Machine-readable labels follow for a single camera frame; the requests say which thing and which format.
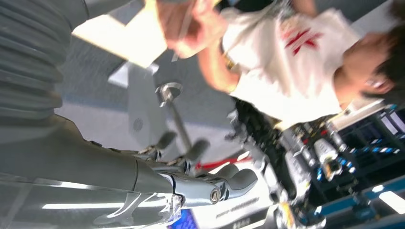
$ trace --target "red wire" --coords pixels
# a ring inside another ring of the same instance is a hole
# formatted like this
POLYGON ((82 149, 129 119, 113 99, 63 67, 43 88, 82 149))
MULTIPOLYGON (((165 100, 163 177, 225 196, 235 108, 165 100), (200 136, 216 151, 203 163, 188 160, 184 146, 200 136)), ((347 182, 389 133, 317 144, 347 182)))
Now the red wire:
POLYGON ((246 158, 244 158, 244 159, 242 159, 242 160, 239 160, 238 161, 238 159, 237 158, 231 158, 231 159, 226 159, 226 160, 222 160, 222 161, 217 161, 217 162, 212 162, 212 163, 207 163, 207 164, 200 164, 200 163, 198 163, 196 166, 195 166, 195 168, 196 169, 204 169, 204 170, 207 170, 207 169, 215 169, 215 168, 218 168, 219 166, 221 166, 221 165, 223 165, 223 164, 225 164, 225 163, 230 163, 230 164, 236 164, 236 163, 242 163, 242 162, 247 162, 247 161, 251 161, 252 160, 252 158, 251 157, 246 157, 246 158))

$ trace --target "human arm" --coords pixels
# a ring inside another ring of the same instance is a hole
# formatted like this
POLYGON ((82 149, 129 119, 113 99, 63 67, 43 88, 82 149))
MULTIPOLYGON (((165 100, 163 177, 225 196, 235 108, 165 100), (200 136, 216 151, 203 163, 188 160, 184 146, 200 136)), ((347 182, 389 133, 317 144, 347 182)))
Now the human arm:
POLYGON ((318 9, 315 0, 293 0, 295 11, 301 14, 315 18, 318 15, 318 9))
POLYGON ((220 51, 219 40, 197 54, 200 70, 205 81, 214 89, 225 93, 235 90, 239 75, 226 67, 220 51))
POLYGON ((189 58, 221 38, 226 21, 214 9, 218 2, 190 0, 177 4, 158 0, 160 25, 168 48, 181 58, 189 58))

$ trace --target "metal rod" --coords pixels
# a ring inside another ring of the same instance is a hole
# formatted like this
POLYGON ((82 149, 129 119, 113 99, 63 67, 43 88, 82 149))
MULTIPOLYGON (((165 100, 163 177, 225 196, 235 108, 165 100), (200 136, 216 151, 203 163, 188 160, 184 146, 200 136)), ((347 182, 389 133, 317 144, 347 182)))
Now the metal rod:
POLYGON ((166 101, 166 106, 168 107, 171 113, 171 116, 174 120, 174 124, 176 125, 177 131, 179 133, 180 139, 184 144, 184 147, 186 147, 186 150, 191 149, 192 147, 191 140, 187 134, 186 128, 184 127, 183 121, 181 120, 180 114, 177 111, 176 106, 170 99, 166 101))

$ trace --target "blue screen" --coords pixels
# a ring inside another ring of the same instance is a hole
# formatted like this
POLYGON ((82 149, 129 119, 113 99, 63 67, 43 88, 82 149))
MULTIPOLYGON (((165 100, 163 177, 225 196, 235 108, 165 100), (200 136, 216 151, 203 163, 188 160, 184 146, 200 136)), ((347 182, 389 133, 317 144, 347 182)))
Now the blue screen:
POLYGON ((198 229, 190 209, 181 210, 181 218, 169 226, 169 229, 198 229))

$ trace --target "white t-shirt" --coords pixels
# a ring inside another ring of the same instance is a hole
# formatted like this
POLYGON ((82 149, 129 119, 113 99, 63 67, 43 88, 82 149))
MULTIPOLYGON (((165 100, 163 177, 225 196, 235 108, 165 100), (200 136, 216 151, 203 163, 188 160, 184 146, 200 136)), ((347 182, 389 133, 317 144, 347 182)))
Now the white t-shirt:
POLYGON ((328 10, 282 21, 264 16, 266 10, 222 12, 229 23, 223 49, 241 73, 231 95, 287 126, 341 112, 334 72, 359 40, 343 15, 328 10))

